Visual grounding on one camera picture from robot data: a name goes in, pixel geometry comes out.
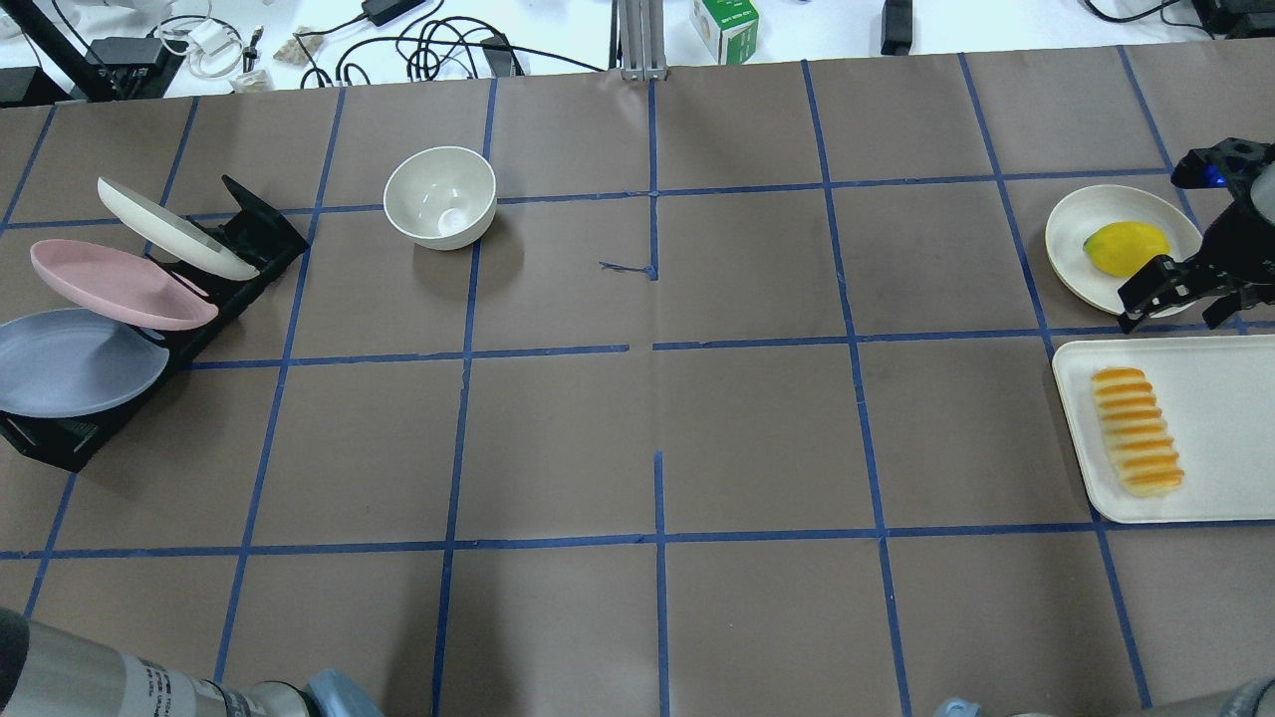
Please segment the blue light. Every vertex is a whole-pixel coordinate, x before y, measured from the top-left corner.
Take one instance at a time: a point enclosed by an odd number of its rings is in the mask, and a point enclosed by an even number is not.
[[[1221,172],[1218,171],[1218,167],[1214,167],[1213,165],[1205,166],[1204,181],[1209,186],[1227,186],[1227,177],[1221,176]]]

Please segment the dish rack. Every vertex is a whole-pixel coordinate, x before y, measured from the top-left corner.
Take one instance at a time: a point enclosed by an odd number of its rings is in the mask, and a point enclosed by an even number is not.
[[[218,244],[251,264],[259,273],[246,281],[232,281],[199,269],[185,260],[158,262],[162,269],[207,293],[218,309],[217,316],[190,330],[156,330],[129,327],[148,342],[166,348],[163,371],[136,397],[105,411],[62,418],[33,418],[0,411],[0,434],[18,453],[66,471],[78,472],[107,440],[117,434],[173,376],[186,369],[217,338],[221,330],[256,301],[261,292],[283,276],[289,264],[310,245],[274,207],[231,177],[222,182],[240,205],[240,212],[224,225],[204,227],[191,221]]]

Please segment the robotic arm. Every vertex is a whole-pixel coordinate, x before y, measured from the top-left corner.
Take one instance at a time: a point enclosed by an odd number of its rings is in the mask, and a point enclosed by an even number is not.
[[[1195,256],[1155,256],[1119,287],[1131,333],[1148,316],[1218,296],[1204,311],[1209,328],[1257,304],[1275,304],[1275,145],[1229,138],[1192,149],[1173,170],[1182,189],[1225,186],[1233,202],[1204,232]]]

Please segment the blue plate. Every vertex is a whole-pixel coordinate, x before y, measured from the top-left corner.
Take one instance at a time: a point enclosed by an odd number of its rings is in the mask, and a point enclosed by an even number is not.
[[[69,418],[115,408],[156,383],[168,350],[88,309],[0,325],[0,411]]]

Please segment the plate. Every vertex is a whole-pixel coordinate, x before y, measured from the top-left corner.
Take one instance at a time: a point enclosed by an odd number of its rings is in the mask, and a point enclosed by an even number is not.
[[[168,350],[88,309],[0,325],[0,411],[69,418],[115,408],[156,383]]]
[[[1186,477],[1160,498],[1127,492],[1107,459],[1090,381],[1133,366],[1155,388]],[[1090,503],[1118,523],[1275,518],[1275,336],[1075,341],[1053,375]]]
[[[1158,227],[1169,240],[1169,256],[1182,260],[1200,250],[1204,237],[1177,207],[1154,194],[1100,184],[1077,189],[1062,198],[1044,226],[1049,265],[1072,293],[1108,314],[1123,314],[1118,290],[1127,281],[1094,267],[1085,254],[1085,240],[1114,222],[1144,222]],[[1187,309],[1173,306],[1155,314],[1172,316]]]
[[[31,264],[50,288],[103,316],[161,330],[189,330],[217,318],[168,272],[117,249],[48,239],[31,246]]]
[[[98,177],[97,195],[125,226],[191,267],[232,281],[247,281],[259,273],[195,225],[121,184]]]

